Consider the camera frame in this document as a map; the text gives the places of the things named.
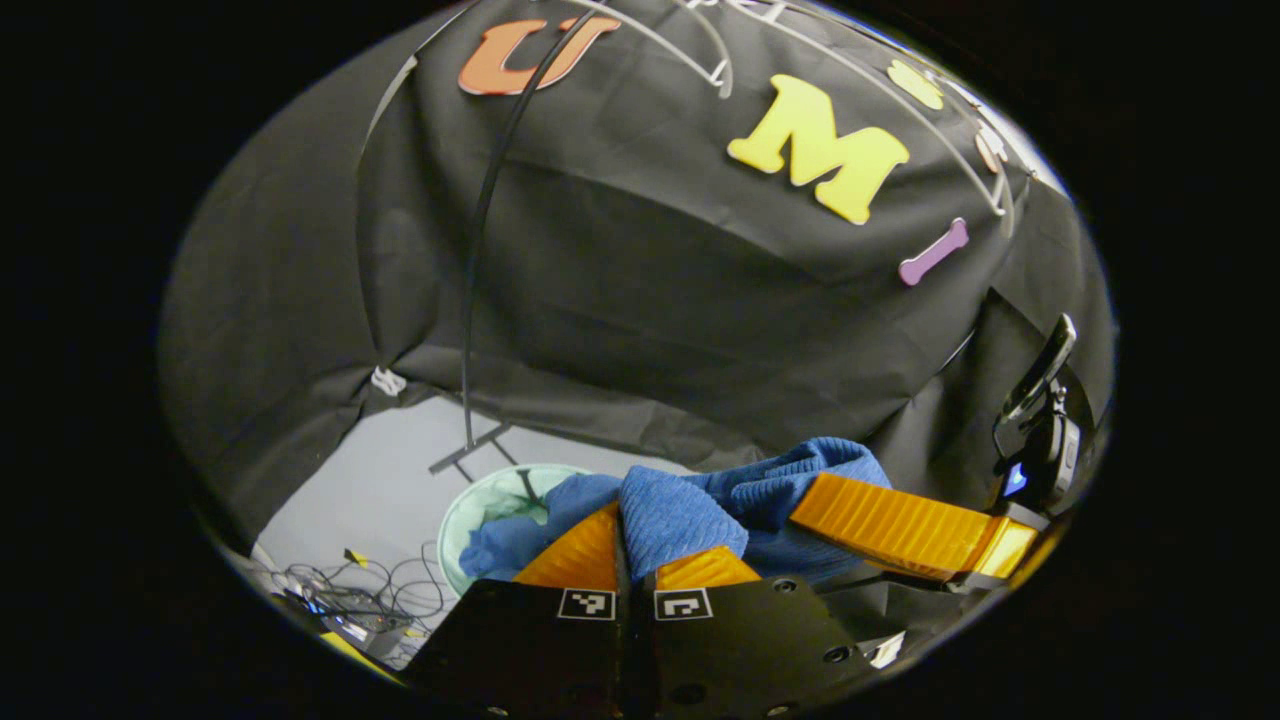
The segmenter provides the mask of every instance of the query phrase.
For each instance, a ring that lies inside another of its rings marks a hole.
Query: orange letter u
[[[561,23],[561,32],[568,29],[577,22],[570,18]],[[582,29],[568,41],[559,56],[552,61],[552,67],[543,76],[543,82],[538,83],[538,90],[561,79],[577,60],[586,53],[586,49],[595,42],[602,33],[618,29],[622,23],[613,18],[591,18],[586,20]],[[520,95],[534,77],[534,68],[527,70],[508,70],[507,58],[516,50],[525,37],[547,27],[547,20],[517,20],[492,27],[484,33],[484,42],[471,55],[467,64],[458,73],[458,86],[472,95]]]

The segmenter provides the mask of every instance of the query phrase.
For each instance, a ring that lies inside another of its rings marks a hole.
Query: blue towel
[[[728,546],[739,557],[746,550],[746,529],[709,495],[669,473],[631,468],[618,493],[618,512],[632,582],[717,546]]]
[[[471,544],[458,556],[458,566],[468,578],[515,578],[573,525],[617,500],[621,484],[611,475],[570,475],[543,497],[545,525],[525,515],[485,523],[471,530]]]
[[[750,532],[742,560],[760,577],[800,575],[813,584],[855,569],[861,557],[787,518],[818,473],[892,487],[869,450],[856,442],[818,437],[783,455],[742,468],[687,475]]]
[[[869,450],[832,437],[813,438],[777,457],[719,473],[678,478],[635,466],[626,480],[573,475],[547,493],[545,525],[530,518],[486,523],[471,533],[471,547],[462,552],[460,565],[468,577],[509,580],[556,538],[618,500],[635,579],[672,560],[727,544],[762,577],[800,575],[817,583],[861,561],[787,523],[820,471],[892,487]]]

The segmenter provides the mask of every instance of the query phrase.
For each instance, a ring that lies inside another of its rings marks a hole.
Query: blue led light
[[[1027,475],[1023,474],[1023,464],[1018,462],[1009,469],[1009,482],[1005,483],[1005,497],[1027,487]]]

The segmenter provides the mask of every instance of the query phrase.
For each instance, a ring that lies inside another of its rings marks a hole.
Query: yellow letter m
[[[850,223],[870,218],[870,202],[888,173],[910,154],[881,128],[836,137],[831,96],[791,76],[769,78],[778,91],[750,137],[728,143],[728,154],[758,170],[776,173],[785,164],[782,146],[791,140],[791,184],[813,182],[832,168],[836,177],[818,183],[814,197]]]

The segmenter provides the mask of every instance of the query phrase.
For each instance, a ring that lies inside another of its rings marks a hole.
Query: letter
[[[790,138],[791,184],[813,182],[832,168],[840,168],[835,178],[814,188],[814,196],[850,223],[867,223],[872,199],[884,178],[910,158],[906,147],[881,128],[837,137],[829,95],[791,76],[777,74],[769,82],[778,96],[750,137],[728,143],[730,156],[758,170],[776,173],[785,164],[782,146]]]
[[[573,27],[577,18],[570,18],[561,23],[561,32]],[[517,20],[492,27],[484,33],[484,41],[471,55],[462,72],[458,73],[458,87],[472,95],[520,95],[534,77],[534,69],[508,70],[507,58],[516,50],[529,35],[547,27],[547,20]],[[573,69],[586,49],[591,46],[602,33],[613,32],[622,27],[622,23],[613,18],[591,18],[586,20],[577,35],[568,41],[561,54],[547,68],[547,74],[538,83],[541,90],[553,82],[563,78]]]

